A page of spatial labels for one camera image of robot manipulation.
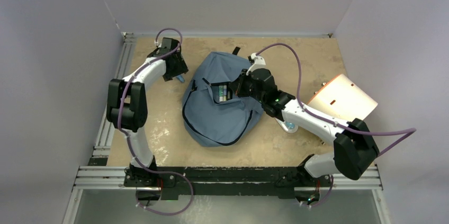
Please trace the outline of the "light blue capped highlighter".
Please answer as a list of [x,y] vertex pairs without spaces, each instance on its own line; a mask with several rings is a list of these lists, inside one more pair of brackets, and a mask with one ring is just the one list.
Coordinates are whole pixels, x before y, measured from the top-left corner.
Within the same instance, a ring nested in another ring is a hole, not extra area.
[[185,82],[185,79],[184,79],[184,77],[183,77],[182,75],[178,75],[178,76],[176,76],[176,78],[177,78],[181,83],[184,83],[184,82]]

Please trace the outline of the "blue fabric backpack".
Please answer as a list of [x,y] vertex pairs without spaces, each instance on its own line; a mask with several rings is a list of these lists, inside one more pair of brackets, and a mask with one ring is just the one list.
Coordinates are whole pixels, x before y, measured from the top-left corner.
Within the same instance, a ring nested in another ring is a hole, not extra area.
[[[236,53],[213,51],[198,66],[182,99],[186,131],[203,147],[231,146],[257,125],[264,111],[251,97],[228,88],[250,62]],[[225,85],[231,99],[215,103],[212,86]]]

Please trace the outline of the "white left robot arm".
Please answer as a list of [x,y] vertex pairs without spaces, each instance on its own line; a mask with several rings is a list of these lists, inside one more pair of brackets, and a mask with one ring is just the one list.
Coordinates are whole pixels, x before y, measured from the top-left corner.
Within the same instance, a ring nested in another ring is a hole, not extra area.
[[134,72],[109,82],[106,119],[123,135],[131,155],[127,179],[152,186],[159,179],[155,158],[145,134],[146,92],[159,78],[171,80],[188,71],[181,54],[182,40],[163,38]]

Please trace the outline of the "green white glue stick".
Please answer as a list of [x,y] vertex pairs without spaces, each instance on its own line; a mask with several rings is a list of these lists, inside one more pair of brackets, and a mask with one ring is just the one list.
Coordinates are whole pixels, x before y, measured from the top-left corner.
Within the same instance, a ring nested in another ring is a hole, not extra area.
[[223,100],[227,101],[231,99],[231,93],[229,92],[227,86],[223,87]]

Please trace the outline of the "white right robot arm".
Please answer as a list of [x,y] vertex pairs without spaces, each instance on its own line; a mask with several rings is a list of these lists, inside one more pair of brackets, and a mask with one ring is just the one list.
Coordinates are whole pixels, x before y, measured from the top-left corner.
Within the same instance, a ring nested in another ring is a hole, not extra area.
[[303,185],[310,185],[318,177],[331,174],[342,174],[356,181],[379,155],[380,151],[364,121],[354,119],[349,122],[308,107],[293,95],[278,89],[268,69],[254,72],[243,69],[229,88],[238,97],[255,99],[267,115],[306,129],[332,145],[332,152],[311,155],[299,165],[297,178]]

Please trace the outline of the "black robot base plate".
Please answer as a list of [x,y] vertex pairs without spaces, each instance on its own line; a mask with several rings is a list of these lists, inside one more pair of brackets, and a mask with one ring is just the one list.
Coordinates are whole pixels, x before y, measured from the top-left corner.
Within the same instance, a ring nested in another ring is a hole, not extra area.
[[319,199],[319,188],[330,185],[329,176],[313,178],[302,167],[167,167],[150,173],[125,169],[124,186],[161,189],[163,200],[180,195],[276,196],[306,201]]

